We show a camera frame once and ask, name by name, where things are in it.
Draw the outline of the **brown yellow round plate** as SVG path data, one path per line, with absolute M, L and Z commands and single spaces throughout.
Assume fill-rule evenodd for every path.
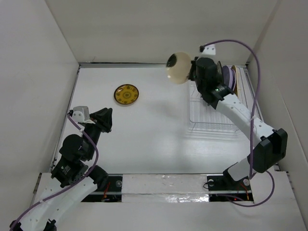
M 114 91 L 114 100 L 121 105 L 130 105 L 137 101 L 139 90 L 132 84 L 123 84 Z

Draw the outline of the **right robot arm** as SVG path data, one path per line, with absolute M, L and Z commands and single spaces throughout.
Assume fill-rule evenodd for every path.
M 224 187 L 234 189 L 244 178 L 264 173 L 285 157 L 288 134 L 267 125 L 239 100 L 235 66 L 201 56 L 191 63 L 189 80 L 195 82 L 203 101 L 226 116 L 250 141 L 249 155 L 223 171 Z

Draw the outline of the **yellow woven square plate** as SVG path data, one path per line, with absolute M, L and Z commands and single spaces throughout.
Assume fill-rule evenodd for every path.
M 234 92 L 237 96 L 240 95 L 240 91 L 241 91 L 241 87 L 240 87 L 240 80 L 241 80 L 241 72 L 240 72 L 240 68 L 236 65 L 233 65 L 231 67 L 231 69 L 235 72 L 235 79 L 236 79 L 236 83 L 235 83 L 235 88 L 234 88 Z

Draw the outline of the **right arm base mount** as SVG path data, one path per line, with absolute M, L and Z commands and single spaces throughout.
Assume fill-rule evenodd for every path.
M 207 175 L 203 188 L 208 191 L 210 202 L 252 202 L 254 200 L 248 178 L 226 183 L 223 175 Z

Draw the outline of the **cream plate black spot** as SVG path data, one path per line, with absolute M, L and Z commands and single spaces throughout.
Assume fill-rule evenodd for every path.
M 191 58 L 187 53 L 176 52 L 167 61 L 167 78 L 172 83 L 183 84 L 188 81 L 191 66 Z

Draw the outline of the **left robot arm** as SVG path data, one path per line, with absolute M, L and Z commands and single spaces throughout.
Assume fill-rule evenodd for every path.
M 55 231 L 86 196 L 106 188 L 108 173 L 97 165 L 97 143 L 101 133 L 111 131 L 112 112 L 103 108 L 91 114 L 86 106 L 68 112 L 67 119 L 81 134 L 64 139 L 49 183 L 38 201 L 11 223 L 12 231 Z

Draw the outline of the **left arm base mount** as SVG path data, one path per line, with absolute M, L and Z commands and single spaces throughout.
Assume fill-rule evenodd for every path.
M 82 202 L 95 203 L 116 203 L 122 202 L 122 186 L 123 186 L 123 175 L 112 174 L 108 178 L 107 184 L 102 189 L 90 193 L 86 196 Z

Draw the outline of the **purple round plate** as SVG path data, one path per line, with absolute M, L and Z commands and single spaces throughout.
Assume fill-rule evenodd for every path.
M 232 91 L 235 90 L 236 85 L 236 73 L 235 71 L 230 68 L 229 66 L 222 67 L 222 73 L 224 77 L 224 84 L 229 87 Z

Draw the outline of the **black floral square plate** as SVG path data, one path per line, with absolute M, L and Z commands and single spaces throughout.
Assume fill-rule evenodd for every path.
M 224 77 L 223 77 L 222 65 L 220 61 L 217 62 L 216 67 L 217 67 L 217 70 L 216 70 L 217 82 L 222 83 L 224 81 Z

